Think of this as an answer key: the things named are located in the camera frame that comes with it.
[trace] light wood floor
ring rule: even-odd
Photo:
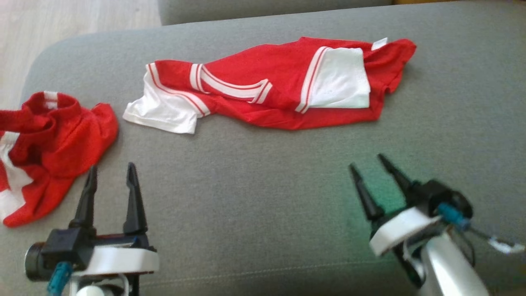
[[[156,0],[0,0],[0,110],[18,107],[29,67],[53,43],[159,26]]]

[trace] gray fabric surface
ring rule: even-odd
[[[461,190],[481,228],[526,241],[525,15],[522,4],[464,1],[87,35],[43,52],[23,98],[56,90],[86,107],[110,102],[120,117],[141,96],[144,65],[155,59],[204,63],[303,35],[413,40],[417,52],[378,122],[286,132],[214,115],[191,136],[120,120],[99,165],[95,205],[98,232],[120,232],[126,163],[134,161],[162,261],[160,272],[142,277],[145,295],[411,294],[394,257],[369,250],[347,165],[356,162],[373,194],[394,209],[401,196],[375,158],[386,153],[413,178]],[[43,284],[24,277],[25,249],[67,225],[83,182],[48,217],[0,228],[8,291],[43,294]],[[526,284],[524,257],[473,241],[491,289]]]
[[[392,0],[157,0],[161,23],[174,25],[330,9],[390,5]]]

